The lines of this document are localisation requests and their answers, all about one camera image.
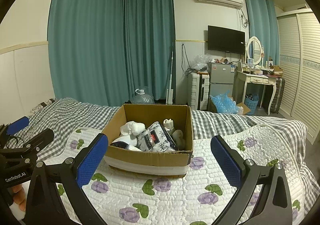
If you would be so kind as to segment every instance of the floral package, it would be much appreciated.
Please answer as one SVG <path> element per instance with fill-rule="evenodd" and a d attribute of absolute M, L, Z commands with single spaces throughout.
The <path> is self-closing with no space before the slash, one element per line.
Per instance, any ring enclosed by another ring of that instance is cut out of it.
<path fill-rule="evenodd" d="M 154 122 L 138 135 L 137 142 L 137 147 L 144 152 L 170 152 L 178 150 L 177 145 L 159 121 Z"/>

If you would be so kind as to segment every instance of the curtain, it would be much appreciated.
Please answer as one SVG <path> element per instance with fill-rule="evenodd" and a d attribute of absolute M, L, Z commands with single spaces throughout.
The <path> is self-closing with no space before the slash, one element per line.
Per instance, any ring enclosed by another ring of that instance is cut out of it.
<path fill-rule="evenodd" d="M 125 62 L 131 95 L 139 86 L 148 86 L 155 99 L 165 99 L 175 40 L 173 0 L 123 0 L 123 6 Z"/>
<path fill-rule="evenodd" d="M 279 65 L 279 30 L 273 0 L 245 0 L 250 37 L 256 36 L 264 48 L 263 65 L 271 57 Z"/>
<path fill-rule="evenodd" d="M 120 106 L 129 99 L 122 0 L 52 0 L 48 41 L 57 98 Z"/>

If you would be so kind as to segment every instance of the blue gripper pad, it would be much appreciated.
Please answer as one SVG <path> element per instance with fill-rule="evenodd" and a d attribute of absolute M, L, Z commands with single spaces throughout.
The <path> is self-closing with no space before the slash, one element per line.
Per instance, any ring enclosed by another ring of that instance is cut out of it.
<path fill-rule="evenodd" d="M 242 171 L 216 136 L 211 139 L 211 152 L 231 186 L 240 188 Z"/>
<path fill-rule="evenodd" d="M 29 125 L 29 119 L 27 117 L 22 117 L 8 126 L 7 135 L 13 136 L 15 133 L 24 129 L 28 125 Z"/>
<path fill-rule="evenodd" d="M 77 169 L 76 181 L 80 188 L 90 182 L 90 179 L 106 153 L 107 148 L 108 138 L 106 135 L 102 135 Z"/>

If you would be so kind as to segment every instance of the patterned pillow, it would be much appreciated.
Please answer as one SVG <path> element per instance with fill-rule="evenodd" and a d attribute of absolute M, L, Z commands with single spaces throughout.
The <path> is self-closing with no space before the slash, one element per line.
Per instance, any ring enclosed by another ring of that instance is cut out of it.
<path fill-rule="evenodd" d="M 33 116 L 35 113 L 41 111 L 44 107 L 48 106 L 48 105 L 51 105 L 52 103 L 56 102 L 57 99 L 56 98 L 53 98 L 53 99 L 49 99 L 49 100 L 46 100 L 42 103 L 40 103 L 39 105 L 37 105 L 36 107 L 34 107 L 31 111 L 30 111 L 30 115 L 28 117 L 31 117 Z"/>

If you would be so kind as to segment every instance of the blue plastic bag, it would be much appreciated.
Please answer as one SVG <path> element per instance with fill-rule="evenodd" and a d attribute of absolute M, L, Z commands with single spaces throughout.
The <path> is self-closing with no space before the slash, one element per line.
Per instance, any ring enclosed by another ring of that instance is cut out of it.
<path fill-rule="evenodd" d="M 220 94 L 215 97 L 210 95 L 210 98 L 213 104 L 216 106 L 218 113 L 238 113 L 238 106 L 236 105 L 235 101 L 228 97 L 228 93 Z"/>

